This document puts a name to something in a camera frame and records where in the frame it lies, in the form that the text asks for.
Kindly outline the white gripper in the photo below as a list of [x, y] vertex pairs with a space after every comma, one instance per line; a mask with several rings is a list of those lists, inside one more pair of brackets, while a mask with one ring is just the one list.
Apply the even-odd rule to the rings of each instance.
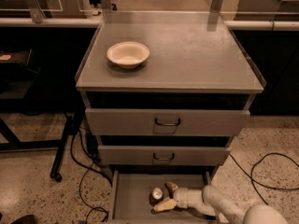
[[183, 209], [199, 209], [204, 203], [200, 189], [179, 188], [178, 185], [173, 182], [166, 182], [164, 185], [168, 192], [173, 194], [174, 199], [167, 197], [163, 201], [155, 204], [155, 212], [172, 210], [176, 206]]

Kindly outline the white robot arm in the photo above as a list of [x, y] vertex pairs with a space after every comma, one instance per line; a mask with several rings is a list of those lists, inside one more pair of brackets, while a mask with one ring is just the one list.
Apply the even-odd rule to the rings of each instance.
[[172, 182], [165, 183], [170, 197], [156, 203], [155, 212], [172, 210], [175, 207], [192, 208], [207, 216], [224, 215], [230, 224], [288, 224], [286, 218], [272, 206], [266, 204], [253, 205], [247, 212], [242, 211], [224, 194], [212, 185], [202, 189], [182, 188]]

